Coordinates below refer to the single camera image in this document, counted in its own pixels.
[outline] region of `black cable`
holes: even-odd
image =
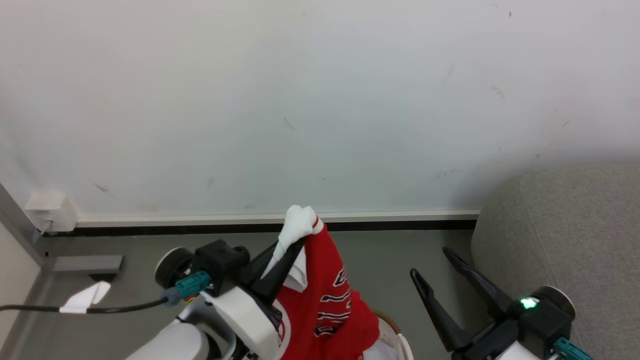
[[[152,302],[147,302],[146,304],[140,304],[140,305],[133,305],[133,306],[127,306],[127,307],[97,307],[95,309],[87,309],[86,313],[87,314],[118,314],[118,313],[128,313],[131,311],[136,311],[136,310],[144,310],[144,309],[148,309],[150,307],[154,307],[154,306],[158,306],[158,305],[162,305],[165,302],[169,301],[168,298],[163,297],[160,300],[156,300],[156,301],[152,301]]]
[[[158,306],[164,304],[169,301],[168,298],[163,297],[159,300],[147,302],[140,305],[133,305],[127,307],[97,307],[97,308],[89,308],[86,310],[87,314],[118,314],[118,313],[128,313],[136,310],[144,310],[150,307]],[[0,311],[4,310],[24,310],[24,311],[43,311],[46,313],[59,313],[60,308],[55,306],[33,306],[33,305],[3,305],[0,306]]]
[[[44,311],[46,313],[59,313],[60,308],[55,306],[32,306],[32,305],[3,305],[0,311],[4,310],[25,310],[25,311]]]

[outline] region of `black baseboard strip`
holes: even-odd
[[[329,231],[380,230],[473,230],[475,220],[330,222]],[[141,236],[184,234],[279,233],[282,224],[191,225],[139,227],[78,227],[66,233],[47,233],[48,238],[76,236]]]

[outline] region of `baseboard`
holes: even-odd
[[[473,229],[478,211],[395,211],[319,214],[329,231]],[[283,215],[235,217],[84,218],[68,233],[45,237],[140,236],[169,234],[277,233]]]
[[[365,213],[319,213],[324,222],[403,222],[476,220],[479,210],[386,211]],[[199,225],[281,224],[284,214],[202,215],[188,217],[80,217],[76,227],[147,227]]]

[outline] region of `white wall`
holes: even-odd
[[[0,223],[0,305],[23,304],[40,267]],[[18,316],[17,311],[0,312],[0,348]]]
[[[640,154],[640,3],[0,1],[0,182],[84,217],[479,209]]]

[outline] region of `cable connector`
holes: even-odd
[[[211,277],[209,274],[199,271],[176,282],[175,286],[165,290],[162,296],[168,299],[165,303],[167,306],[174,306],[180,300],[187,300],[190,297],[197,296],[201,291],[208,288],[210,283]]]
[[[558,358],[562,360],[595,360],[565,338],[559,338],[558,341],[556,341],[554,350]]]

